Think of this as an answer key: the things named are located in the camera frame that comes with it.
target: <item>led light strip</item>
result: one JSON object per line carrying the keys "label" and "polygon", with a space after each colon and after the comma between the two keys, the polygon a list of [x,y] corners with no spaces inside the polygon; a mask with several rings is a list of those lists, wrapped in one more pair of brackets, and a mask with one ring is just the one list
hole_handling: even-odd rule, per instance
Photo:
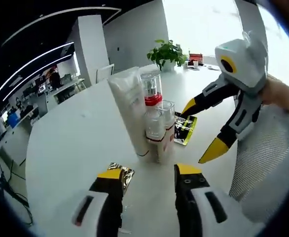
{"label": "led light strip", "polygon": [[41,54],[40,56],[32,59],[32,60],[29,61],[27,64],[25,64],[23,67],[21,67],[20,69],[18,69],[15,73],[13,73],[13,74],[9,77],[9,79],[7,79],[7,80],[5,81],[5,83],[3,83],[3,85],[0,87],[0,91],[5,87],[5,85],[6,85],[16,74],[18,74],[23,68],[25,68],[26,66],[28,66],[29,64],[31,64],[32,62],[34,62],[35,60],[37,60],[38,58],[40,58],[40,57],[42,57],[42,56],[44,56],[44,55],[46,55],[46,54],[48,54],[48,53],[51,53],[52,51],[57,50],[58,48],[65,47],[65,46],[70,45],[70,44],[73,44],[73,43],[74,43],[74,42],[70,42],[70,43],[63,44],[63,45],[61,45],[61,46],[58,46],[58,47],[56,47],[56,48],[53,48],[53,49],[51,49],[51,50],[49,50],[49,51]]}
{"label": "led light strip", "polygon": [[15,86],[15,87],[8,93],[8,95],[5,96],[5,98],[3,99],[3,101],[5,101],[5,100],[10,96],[10,94],[12,94],[12,93],[14,92],[14,90],[15,90],[16,88],[18,88],[18,87],[19,87],[23,82],[25,82],[28,78],[30,78],[31,76],[35,75],[36,73],[38,73],[40,70],[44,69],[45,67],[47,67],[47,66],[49,66],[49,65],[51,65],[51,64],[54,64],[54,63],[56,63],[56,62],[58,62],[58,61],[60,61],[60,60],[62,60],[62,59],[64,59],[64,58],[70,57],[70,56],[72,56],[72,54],[67,55],[67,56],[65,56],[65,57],[62,57],[62,58],[59,58],[59,59],[57,59],[57,60],[55,60],[55,61],[53,61],[53,62],[51,62],[51,63],[48,63],[46,66],[43,66],[42,68],[38,69],[36,72],[30,74],[28,77],[26,77],[25,79],[23,79],[20,83],[18,83],[17,86]]}
{"label": "led light strip", "polygon": [[114,7],[107,7],[107,6],[85,6],[85,7],[77,7],[77,8],[72,8],[72,9],[67,9],[67,10],[62,10],[62,11],[57,11],[54,13],[51,13],[49,15],[40,17],[38,19],[36,19],[35,21],[25,25],[24,27],[20,28],[18,31],[16,31],[14,34],[12,34],[3,44],[5,45],[7,42],[9,42],[12,38],[14,38],[17,34],[19,34],[20,32],[22,32],[23,30],[25,30],[26,28],[34,25],[35,23],[45,20],[49,17],[52,16],[56,16],[59,14],[64,14],[64,13],[68,13],[68,12],[74,12],[74,11],[86,11],[86,10],[114,10],[116,11],[113,15],[111,15],[106,21],[103,22],[103,25],[105,25],[111,18],[113,18],[115,15],[117,15],[118,13],[121,12],[121,8],[114,8]]}

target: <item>red bottle cap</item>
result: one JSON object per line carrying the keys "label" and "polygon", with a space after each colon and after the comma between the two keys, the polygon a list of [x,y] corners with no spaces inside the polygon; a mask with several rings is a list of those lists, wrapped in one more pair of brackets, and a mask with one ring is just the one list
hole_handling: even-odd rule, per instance
{"label": "red bottle cap", "polygon": [[160,92],[158,92],[154,96],[144,98],[145,105],[147,105],[147,106],[155,106],[156,104],[160,103],[161,101],[162,101],[162,95]]}

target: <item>white wall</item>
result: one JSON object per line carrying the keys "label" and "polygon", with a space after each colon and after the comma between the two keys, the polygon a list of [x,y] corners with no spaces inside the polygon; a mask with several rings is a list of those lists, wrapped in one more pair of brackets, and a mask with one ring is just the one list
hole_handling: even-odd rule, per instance
{"label": "white wall", "polygon": [[61,78],[64,77],[65,74],[72,75],[72,74],[77,73],[73,56],[67,61],[58,63],[57,68],[58,68],[58,73]]}
{"label": "white wall", "polygon": [[78,17],[81,45],[91,84],[96,83],[96,70],[108,66],[102,19],[100,15]]}
{"label": "white wall", "polygon": [[83,55],[78,20],[76,20],[74,25],[72,26],[72,31],[67,39],[67,42],[72,42],[72,41],[74,42],[74,50],[76,53],[76,58],[77,58],[77,62],[78,62],[80,73],[81,73],[80,78],[84,78],[85,81],[83,83],[85,84],[86,87],[89,87],[91,86],[91,82],[90,82],[89,73],[87,71],[85,59]]}
{"label": "white wall", "polygon": [[154,41],[169,39],[162,1],[146,3],[119,16],[104,26],[104,35],[115,71],[152,63],[146,54],[158,46]]}

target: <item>gold packet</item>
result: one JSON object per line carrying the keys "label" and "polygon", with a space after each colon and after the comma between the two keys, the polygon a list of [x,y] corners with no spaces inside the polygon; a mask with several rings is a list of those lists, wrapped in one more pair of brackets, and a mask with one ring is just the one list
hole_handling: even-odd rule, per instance
{"label": "gold packet", "polygon": [[122,171],[121,175],[120,175],[120,181],[121,181],[121,184],[122,184],[123,193],[125,195],[125,193],[127,191],[127,188],[129,186],[129,183],[131,181],[131,178],[135,174],[135,171],[133,169],[124,167],[124,166],[122,166],[120,164],[117,164],[117,163],[114,163],[114,162],[110,163],[110,165],[107,168],[107,170],[109,170],[109,169],[120,169]]}

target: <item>white pot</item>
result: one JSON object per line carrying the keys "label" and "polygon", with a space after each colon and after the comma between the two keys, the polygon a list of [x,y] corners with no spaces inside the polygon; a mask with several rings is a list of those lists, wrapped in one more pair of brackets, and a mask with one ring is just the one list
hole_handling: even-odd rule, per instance
{"label": "white pot", "polygon": [[170,60],[166,60],[164,66],[162,67],[162,72],[172,72],[174,71],[174,67],[176,66],[175,62],[171,62]]}

